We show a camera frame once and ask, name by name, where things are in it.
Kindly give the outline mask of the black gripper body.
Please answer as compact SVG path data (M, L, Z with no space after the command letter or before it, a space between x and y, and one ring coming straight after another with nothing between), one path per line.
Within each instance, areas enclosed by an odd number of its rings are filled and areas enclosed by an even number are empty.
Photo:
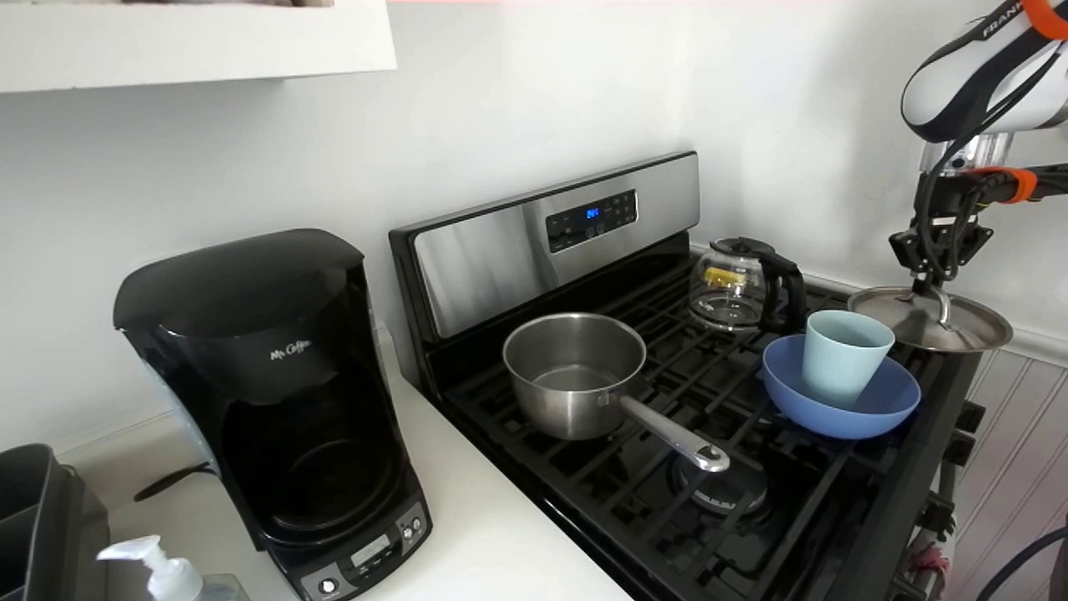
M978 224L988 184L982 173L935 175L921 173L914 191L914 218L886 242L911 273L954 273L992 237Z

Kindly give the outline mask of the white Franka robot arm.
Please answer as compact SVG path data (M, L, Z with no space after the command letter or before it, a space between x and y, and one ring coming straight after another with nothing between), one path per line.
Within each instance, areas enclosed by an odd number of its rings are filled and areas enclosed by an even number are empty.
M1002 0L909 75L896 113L935 159L914 218L890 237L919 289L948 285L992 237L978 214L1068 191L1068 165L1009 165L1005 140L1052 131L1068 105L1068 0Z

